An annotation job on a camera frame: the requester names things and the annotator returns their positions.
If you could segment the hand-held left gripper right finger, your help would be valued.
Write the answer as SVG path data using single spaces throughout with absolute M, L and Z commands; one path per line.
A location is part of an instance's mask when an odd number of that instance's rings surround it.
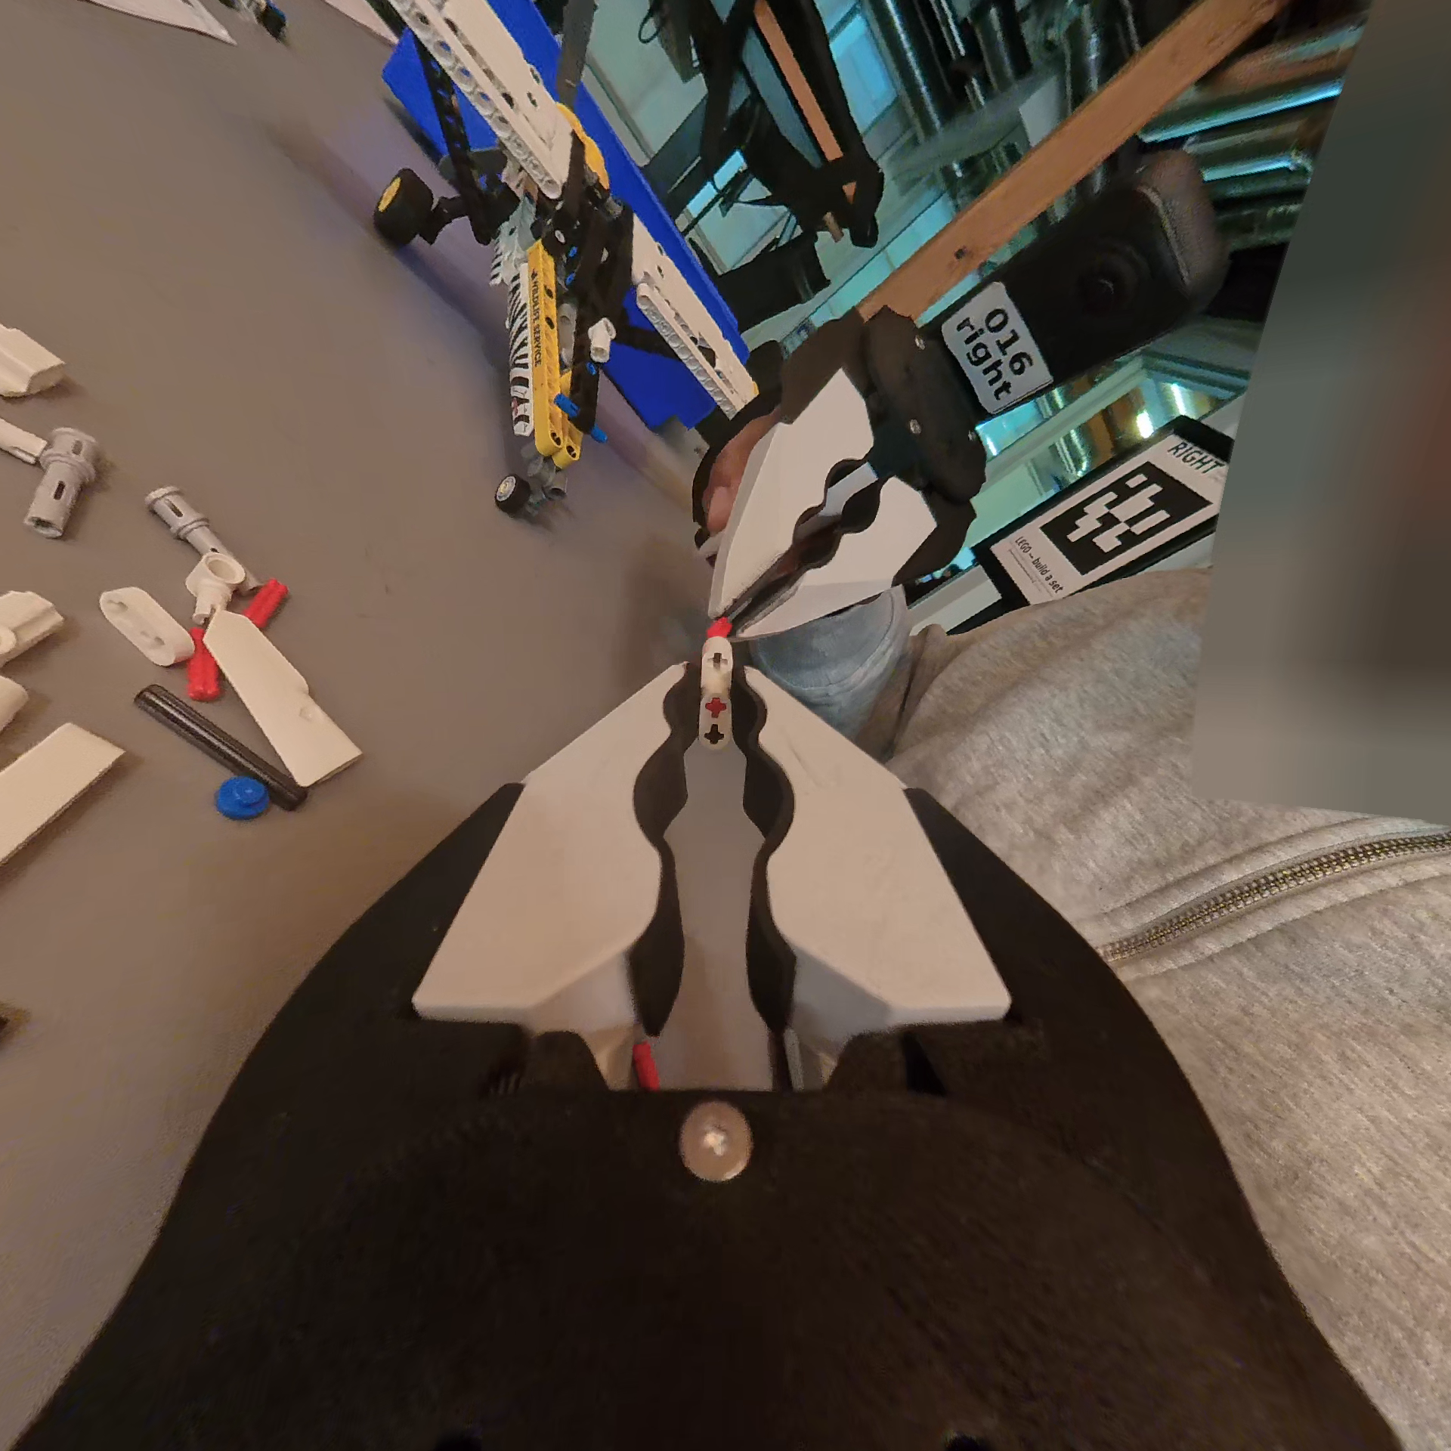
M 861 1037 L 999 1023 L 1011 994 L 902 783 L 753 667 L 738 671 L 748 984 L 798 1089 Z

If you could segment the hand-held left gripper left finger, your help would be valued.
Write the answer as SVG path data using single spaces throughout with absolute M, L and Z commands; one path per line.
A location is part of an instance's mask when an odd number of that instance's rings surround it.
M 536 768 L 411 997 L 441 1023 L 574 1034 L 614 1091 L 660 1035 L 684 972 L 677 866 L 693 667 L 671 666 Z

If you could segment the partly built lego model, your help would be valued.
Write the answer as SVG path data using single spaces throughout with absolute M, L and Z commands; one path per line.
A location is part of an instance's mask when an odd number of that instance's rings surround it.
M 415 173 L 399 170 L 389 182 L 394 182 L 405 172 Z M 392 246 L 377 227 L 375 232 L 391 248 L 406 248 Z M 581 412 L 569 422 L 565 417 L 567 400 L 557 391 L 557 386 L 563 381 L 558 365 L 565 346 L 576 344 L 576 308 L 572 305 L 558 306 L 555 260 L 543 243 L 522 248 L 520 237 L 513 230 L 500 244 L 486 248 L 494 249 L 489 282 L 503 289 L 506 301 L 505 324 L 510 336 L 508 407 L 522 457 L 520 472 L 500 483 L 496 509 L 508 517 L 531 517 L 544 505 L 565 498 L 567 472 L 581 462 L 586 445 L 607 441 L 598 419 L 600 389 L 605 379 L 598 384 L 595 417 Z

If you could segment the long white lego panel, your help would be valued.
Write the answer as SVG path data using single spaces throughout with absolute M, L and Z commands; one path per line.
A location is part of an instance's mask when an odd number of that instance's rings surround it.
M 206 645 L 272 750 L 301 788 L 329 781 L 361 749 L 322 711 L 310 683 L 246 616 L 218 610 Z

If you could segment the black lego axle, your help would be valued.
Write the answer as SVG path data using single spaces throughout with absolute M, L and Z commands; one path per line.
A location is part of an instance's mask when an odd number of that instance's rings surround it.
M 282 768 L 273 766 L 253 749 L 192 707 L 170 690 L 149 685 L 137 692 L 133 704 L 175 737 L 185 740 L 232 776 L 249 776 L 263 785 L 272 802 L 284 811 L 299 811 L 310 800 L 310 788 L 301 787 Z

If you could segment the white oval lego panel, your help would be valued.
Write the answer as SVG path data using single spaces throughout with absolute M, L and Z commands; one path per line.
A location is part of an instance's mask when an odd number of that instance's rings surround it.
M 123 586 L 99 597 L 102 617 L 156 667 L 183 666 L 194 659 L 196 643 L 147 591 Z

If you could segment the flat white lego panel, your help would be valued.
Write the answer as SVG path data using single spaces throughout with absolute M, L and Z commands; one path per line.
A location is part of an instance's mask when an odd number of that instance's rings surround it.
M 121 747 L 68 723 L 2 771 L 2 863 L 54 825 L 125 757 Z

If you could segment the grey lego axle connector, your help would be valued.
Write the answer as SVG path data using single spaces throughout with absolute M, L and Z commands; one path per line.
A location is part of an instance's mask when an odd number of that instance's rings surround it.
M 197 510 L 180 490 L 159 488 L 145 495 L 144 503 L 175 540 L 187 543 L 199 557 L 228 553 L 209 517 Z
M 80 429 L 56 429 L 38 457 L 42 479 L 25 526 L 45 540 L 63 540 L 83 491 L 97 479 L 101 446 Z

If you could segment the white curved lego panel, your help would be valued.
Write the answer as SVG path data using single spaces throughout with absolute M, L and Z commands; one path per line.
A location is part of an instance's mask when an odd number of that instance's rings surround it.
M 2 396 L 30 398 L 68 381 L 68 365 L 25 332 L 9 325 L 2 336 Z
M 0 664 L 18 661 L 64 626 L 64 616 L 37 593 L 7 591 L 0 598 Z

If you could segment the light blue cloth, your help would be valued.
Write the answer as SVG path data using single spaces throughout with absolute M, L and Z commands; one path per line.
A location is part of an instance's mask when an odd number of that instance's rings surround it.
M 911 612 L 897 586 L 750 645 L 750 662 L 836 733 L 888 756 L 914 669 Z

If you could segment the printed tag sign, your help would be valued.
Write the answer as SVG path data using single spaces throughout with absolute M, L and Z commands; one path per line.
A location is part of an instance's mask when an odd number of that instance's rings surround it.
M 1216 533 L 1234 448 L 1220 429 L 1173 419 L 978 543 L 975 562 L 1011 609 L 1146 572 Z

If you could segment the blue plastic box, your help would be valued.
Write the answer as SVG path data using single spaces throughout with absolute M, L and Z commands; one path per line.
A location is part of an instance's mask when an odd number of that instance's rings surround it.
M 386 82 L 424 130 L 451 194 L 415 173 L 379 198 L 392 246 L 465 222 L 482 246 L 517 232 L 553 256 L 558 306 L 576 308 L 560 358 L 572 422 L 608 377 L 648 429 L 733 419 L 757 396 L 731 308 L 626 153 L 582 73 L 593 4 L 562 30 L 534 4 L 392 4 L 406 27 Z

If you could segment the wooden beam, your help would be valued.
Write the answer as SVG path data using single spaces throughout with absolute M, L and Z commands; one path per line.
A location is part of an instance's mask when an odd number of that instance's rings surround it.
M 1204 80 L 1261 80 L 1305 32 L 1356 20 L 1368 4 L 1191 4 L 1025 160 L 859 303 L 921 319 Z

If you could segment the black chair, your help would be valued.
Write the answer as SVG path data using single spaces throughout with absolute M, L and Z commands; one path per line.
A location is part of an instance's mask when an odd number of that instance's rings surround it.
M 681 80 L 705 96 L 645 168 L 691 239 L 710 210 L 779 213 L 774 230 L 734 267 L 693 243 L 721 298 L 747 331 L 814 301 L 828 277 L 819 239 L 878 244 L 883 173 L 850 111 L 812 2 L 657 2 L 641 27 Z

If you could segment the paper sheet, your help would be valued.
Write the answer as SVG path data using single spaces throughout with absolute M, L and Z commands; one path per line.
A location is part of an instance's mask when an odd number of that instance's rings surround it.
M 218 21 L 202 2 L 99 0 L 88 2 L 88 6 L 118 13 L 147 25 L 159 25 L 177 32 L 204 35 L 225 46 L 237 44 L 227 27 Z

